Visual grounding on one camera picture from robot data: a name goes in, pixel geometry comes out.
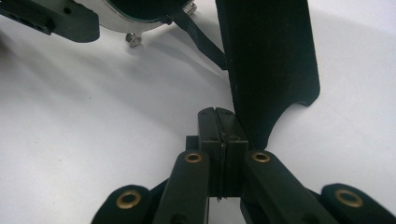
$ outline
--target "black plastic part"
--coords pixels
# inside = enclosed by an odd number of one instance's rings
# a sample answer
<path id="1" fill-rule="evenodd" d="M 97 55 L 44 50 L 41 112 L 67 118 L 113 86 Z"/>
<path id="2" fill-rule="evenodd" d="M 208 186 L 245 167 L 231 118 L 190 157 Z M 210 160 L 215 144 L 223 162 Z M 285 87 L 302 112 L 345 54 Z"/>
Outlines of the black plastic part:
<path id="1" fill-rule="evenodd" d="M 199 150 L 198 136 L 186 136 L 186 150 Z"/>
<path id="2" fill-rule="evenodd" d="M 161 184 L 150 191 L 151 194 L 151 204 L 149 205 L 148 211 L 146 212 L 146 217 L 143 224 L 151 223 L 157 213 L 158 206 L 160 205 L 161 198 L 163 197 L 163 192 L 165 191 L 168 179 L 164 180 Z"/>
<path id="3" fill-rule="evenodd" d="M 348 185 L 333 184 L 324 187 L 320 201 L 340 223 L 396 223 L 396 217 L 387 209 L 367 194 Z"/>
<path id="4" fill-rule="evenodd" d="M 71 0 L 2 0 L 0 14 L 46 35 L 55 33 L 78 43 L 99 38 L 99 18 Z"/>
<path id="5" fill-rule="evenodd" d="M 204 109 L 198 113 L 198 127 L 199 149 L 210 156 L 210 196 L 240 197 L 248 140 L 235 114 L 222 108 Z"/>
<path id="6" fill-rule="evenodd" d="M 210 157 L 210 197 L 221 197 L 225 145 L 221 142 L 218 120 L 213 108 L 198 113 L 199 149 Z"/>
<path id="7" fill-rule="evenodd" d="M 240 197 L 244 184 L 244 156 L 248 151 L 248 139 L 235 114 L 216 108 L 219 132 L 225 145 L 223 190 L 218 197 Z"/>
<path id="8" fill-rule="evenodd" d="M 269 224 L 270 220 L 262 208 L 254 203 L 241 199 L 241 212 L 247 224 Z"/>
<path id="9" fill-rule="evenodd" d="M 162 4 L 167 17 L 171 19 L 171 21 L 174 21 L 178 27 L 187 32 L 198 50 L 219 68 L 227 70 L 224 53 L 199 29 L 183 8 L 175 0 L 162 0 Z"/>
<path id="10" fill-rule="evenodd" d="M 53 20 L 18 1 L 0 1 L 0 14 L 39 32 L 50 35 L 55 28 Z"/>
<path id="11" fill-rule="evenodd" d="M 271 223 L 338 223 L 274 154 L 252 150 L 245 160 L 248 191 Z"/>
<path id="12" fill-rule="evenodd" d="M 123 192 L 128 190 L 134 190 L 140 195 L 139 203 L 128 209 L 119 208 L 117 200 Z M 134 185 L 125 186 L 108 196 L 93 218 L 92 224 L 143 224 L 150 203 L 151 194 L 148 189 Z"/>
<path id="13" fill-rule="evenodd" d="M 318 201 L 320 200 L 320 194 L 318 194 L 310 189 L 307 189 L 307 190 L 309 190 L 309 192 L 311 192 L 312 196 L 314 196 L 316 200 L 318 200 Z"/>
<path id="14" fill-rule="evenodd" d="M 205 224 L 207 221 L 209 157 L 185 151 L 177 157 L 153 224 Z"/>
<path id="15" fill-rule="evenodd" d="M 235 114 L 264 149 L 282 113 L 319 95 L 307 0 L 217 0 Z"/>

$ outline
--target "metal screw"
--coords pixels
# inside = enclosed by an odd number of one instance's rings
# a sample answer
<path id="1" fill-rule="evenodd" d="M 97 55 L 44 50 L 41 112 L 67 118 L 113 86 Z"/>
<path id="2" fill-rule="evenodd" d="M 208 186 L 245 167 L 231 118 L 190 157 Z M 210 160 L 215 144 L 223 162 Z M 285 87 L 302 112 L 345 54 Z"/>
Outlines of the metal screw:
<path id="1" fill-rule="evenodd" d="M 193 0 L 188 2 L 186 6 L 184 6 L 184 12 L 186 12 L 187 15 L 192 15 L 194 12 L 197 10 L 198 6 L 193 3 Z"/>
<path id="2" fill-rule="evenodd" d="M 128 34 L 125 36 L 125 41 L 128 46 L 132 49 L 139 46 L 142 43 L 142 35 L 139 34 Z"/>

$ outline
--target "brass insert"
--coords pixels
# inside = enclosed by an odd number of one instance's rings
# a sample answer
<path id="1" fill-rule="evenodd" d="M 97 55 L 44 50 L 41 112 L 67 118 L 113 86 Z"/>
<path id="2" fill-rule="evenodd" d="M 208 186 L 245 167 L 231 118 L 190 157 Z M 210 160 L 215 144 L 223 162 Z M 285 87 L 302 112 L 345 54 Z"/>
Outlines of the brass insert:
<path id="1" fill-rule="evenodd" d="M 142 196 L 136 190 L 125 190 L 120 197 L 117 199 L 117 206 L 120 209 L 129 209 L 137 206 L 140 203 Z"/>
<path id="2" fill-rule="evenodd" d="M 268 162 L 271 160 L 270 156 L 263 152 L 257 152 L 253 154 L 253 160 L 257 162 Z"/>
<path id="3" fill-rule="evenodd" d="M 338 189 L 335 192 L 335 198 L 343 204 L 351 207 L 362 207 L 363 200 L 356 193 L 347 189 Z"/>
<path id="4" fill-rule="evenodd" d="M 196 163 L 202 160 L 202 156 L 198 153 L 190 153 L 184 158 L 184 160 L 190 163 Z"/>

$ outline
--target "metal bolt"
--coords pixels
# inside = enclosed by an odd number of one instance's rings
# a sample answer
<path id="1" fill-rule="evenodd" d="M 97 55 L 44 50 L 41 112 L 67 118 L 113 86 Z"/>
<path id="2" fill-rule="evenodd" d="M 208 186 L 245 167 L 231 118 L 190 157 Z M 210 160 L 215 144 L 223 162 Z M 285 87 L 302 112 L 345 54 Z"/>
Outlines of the metal bolt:
<path id="1" fill-rule="evenodd" d="M 193 0 L 188 2 L 186 6 L 184 6 L 184 12 L 186 12 L 187 15 L 192 15 L 194 12 L 197 10 L 197 5 L 193 3 Z"/>
<path id="2" fill-rule="evenodd" d="M 128 34 L 125 36 L 125 41 L 128 46 L 132 49 L 139 46 L 142 43 L 142 35 L 138 34 Z"/>

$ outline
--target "mounting hole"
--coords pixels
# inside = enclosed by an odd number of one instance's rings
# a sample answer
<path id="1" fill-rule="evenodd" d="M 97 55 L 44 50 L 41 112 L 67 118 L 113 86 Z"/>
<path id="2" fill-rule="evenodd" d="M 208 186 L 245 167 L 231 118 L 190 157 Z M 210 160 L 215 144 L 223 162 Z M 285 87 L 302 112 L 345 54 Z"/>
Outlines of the mounting hole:
<path id="1" fill-rule="evenodd" d="M 72 14 L 72 9 L 70 9 L 69 7 L 65 7 L 64 8 L 64 13 L 67 14 L 67 15 L 70 15 L 70 14 Z"/>
<path id="2" fill-rule="evenodd" d="M 301 220 L 306 224 L 319 224 L 319 219 L 312 214 L 305 214 L 301 217 Z"/>
<path id="3" fill-rule="evenodd" d="M 356 193 L 347 189 L 338 189 L 335 191 L 335 198 L 350 207 L 362 207 L 363 200 Z"/>
<path id="4" fill-rule="evenodd" d="M 196 163 L 202 160 L 202 156 L 198 153 L 190 153 L 184 158 L 184 160 L 190 163 Z"/>
<path id="5" fill-rule="evenodd" d="M 263 152 L 257 152 L 253 154 L 253 160 L 258 162 L 268 162 L 270 160 L 270 156 Z"/>
<path id="6" fill-rule="evenodd" d="M 187 218 L 184 215 L 176 214 L 171 218 L 171 224 L 187 224 Z"/>
<path id="7" fill-rule="evenodd" d="M 142 200 L 139 192 L 136 190 L 125 190 L 117 199 L 117 207 L 120 209 L 129 209 L 137 206 Z"/>

